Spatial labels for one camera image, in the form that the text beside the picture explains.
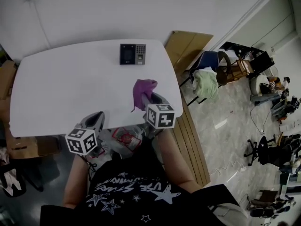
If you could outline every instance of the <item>desk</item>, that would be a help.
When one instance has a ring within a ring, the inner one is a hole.
[[[145,65],[119,65],[121,43],[146,44]],[[157,40],[106,40],[54,48],[21,61],[13,85],[10,130],[15,137],[65,134],[87,115],[103,111],[104,129],[144,123],[131,113],[137,79],[158,82],[154,92],[182,114],[178,82]]]

